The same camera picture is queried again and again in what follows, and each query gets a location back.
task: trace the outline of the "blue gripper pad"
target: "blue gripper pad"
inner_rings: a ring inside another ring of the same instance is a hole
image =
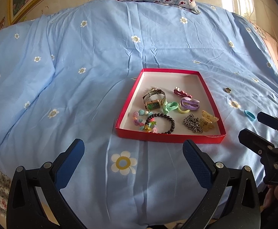
[[[199,156],[197,150],[194,149],[195,143],[193,141],[185,141],[182,146],[184,157],[190,165],[195,177],[202,188],[210,189],[212,187],[212,172],[209,167],[205,164],[203,159]]]
[[[73,175],[76,167],[84,155],[84,151],[84,142],[80,139],[76,139],[65,152],[61,153],[57,157],[57,159],[59,159],[59,157],[66,157],[67,155],[55,173],[54,185],[58,191],[67,186],[71,176]]]

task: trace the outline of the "yellow hair tie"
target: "yellow hair tie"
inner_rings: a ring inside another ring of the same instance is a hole
[[[187,113],[190,112],[190,109],[181,110],[181,109],[180,109],[180,106],[181,106],[181,105],[180,105],[180,103],[179,103],[179,106],[178,106],[178,108],[177,108],[177,110],[178,110],[179,113],[181,113],[181,114],[187,114]]]

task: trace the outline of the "screw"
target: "screw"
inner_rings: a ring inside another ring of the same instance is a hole
[[[50,168],[51,167],[51,163],[50,162],[47,162],[47,163],[44,163],[44,168],[45,169],[48,169],[48,168]]]
[[[17,172],[21,172],[23,169],[24,169],[24,168],[23,168],[22,166],[18,166],[17,169],[16,169],[16,171],[17,171]]]
[[[215,165],[217,168],[220,168],[220,169],[224,167],[224,165],[221,162],[217,162]]]
[[[248,165],[245,165],[244,169],[247,171],[251,171],[251,168]]]

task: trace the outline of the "watch face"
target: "watch face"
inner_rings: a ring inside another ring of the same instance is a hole
[[[152,110],[155,110],[155,109],[159,109],[160,108],[160,104],[159,104],[159,102],[150,103],[150,104],[146,105],[146,108],[149,111],[152,111]]]

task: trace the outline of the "silver chain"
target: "silver chain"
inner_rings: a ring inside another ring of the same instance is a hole
[[[194,118],[194,114],[190,114],[184,119],[184,125],[193,133],[202,133],[202,127],[200,126],[199,119]]]

